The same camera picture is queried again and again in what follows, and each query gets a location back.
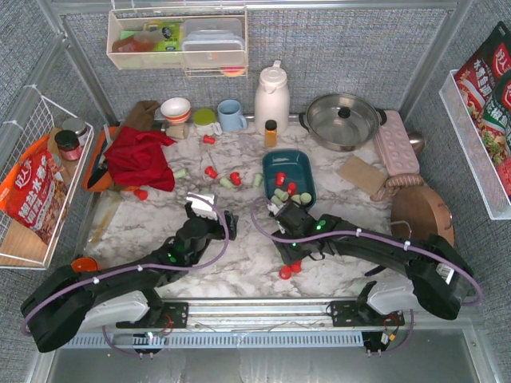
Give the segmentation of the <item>teal storage basket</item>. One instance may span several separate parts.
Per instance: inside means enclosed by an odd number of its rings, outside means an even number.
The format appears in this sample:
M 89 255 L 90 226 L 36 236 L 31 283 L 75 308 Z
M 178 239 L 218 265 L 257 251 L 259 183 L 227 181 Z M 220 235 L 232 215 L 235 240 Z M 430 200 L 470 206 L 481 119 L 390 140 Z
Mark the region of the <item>teal storage basket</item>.
M 301 195 L 304 192 L 312 195 L 312 202 L 309 206 L 304 206 L 310 210 L 316 202 L 315 182 L 311 170 L 311 162 L 308 156 L 295 149 L 281 149 L 267 153 L 262 159 L 263 166 L 263 189 L 267 199 L 274 195 L 274 190 L 278 188 L 275 185 L 275 175 L 277 172 L 284 172 L 286 179 L 281 190 L 286 190 L 290 182 L 296 183 L 297 193 Z

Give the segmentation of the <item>green capsule cluster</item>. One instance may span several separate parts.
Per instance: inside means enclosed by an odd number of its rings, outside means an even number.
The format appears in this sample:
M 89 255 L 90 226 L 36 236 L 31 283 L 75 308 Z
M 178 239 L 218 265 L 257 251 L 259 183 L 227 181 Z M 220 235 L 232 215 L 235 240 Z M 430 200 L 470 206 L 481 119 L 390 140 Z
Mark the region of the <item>green capsule cluster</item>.
M 310 193 L 304 192 L 299 196 L 299 200 L 303 206 L 309 206 L 312 202 L 312 195 Z

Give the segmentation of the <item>cork mat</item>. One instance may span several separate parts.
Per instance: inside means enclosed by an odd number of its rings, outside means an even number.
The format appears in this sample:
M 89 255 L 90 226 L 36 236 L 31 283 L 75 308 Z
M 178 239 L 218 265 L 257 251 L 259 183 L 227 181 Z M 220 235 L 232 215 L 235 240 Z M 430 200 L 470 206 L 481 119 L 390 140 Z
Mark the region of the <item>cork mat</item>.
M 387 175 L 357 156 L 350 157 L 338 174 L 368 195 L 374 195 L 384 185 Z

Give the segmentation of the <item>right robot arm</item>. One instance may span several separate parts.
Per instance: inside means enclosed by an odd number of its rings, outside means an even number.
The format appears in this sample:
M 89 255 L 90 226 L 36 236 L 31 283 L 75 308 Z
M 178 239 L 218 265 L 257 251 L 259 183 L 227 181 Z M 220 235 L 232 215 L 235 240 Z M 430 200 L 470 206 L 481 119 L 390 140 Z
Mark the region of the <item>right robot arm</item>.
M 406 276 L 419 306 L 435 317 L 455 320 L 467 295 L 476 290 L 468 263 L 439 235 L 426 240 L 397 239 L 334 215 L 315 219 L 295 203 L 283 205 L 275 221 L 279 230 L 270 237 L 284 264 L 290 266 L 314 254 L 362 259 Z

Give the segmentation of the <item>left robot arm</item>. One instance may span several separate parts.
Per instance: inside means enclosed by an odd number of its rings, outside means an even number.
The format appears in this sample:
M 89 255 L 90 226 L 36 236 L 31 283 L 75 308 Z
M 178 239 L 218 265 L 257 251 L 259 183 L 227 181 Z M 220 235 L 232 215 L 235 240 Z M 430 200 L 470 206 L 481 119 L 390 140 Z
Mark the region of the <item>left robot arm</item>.
M 22 303 L 22 333 L 47 353 L 80 330 L 162 324 L 164 302 L 157 288 L 202 269 L 200 260 L 211 241 L 228 243 L 237 235 L 238 218 L 230 211 L 218 211 L 212 219 L 200 216 L 192 203 L 185 210 L 188 218 L 176 234 L 137 261 L 96 271 L 57 268 Z

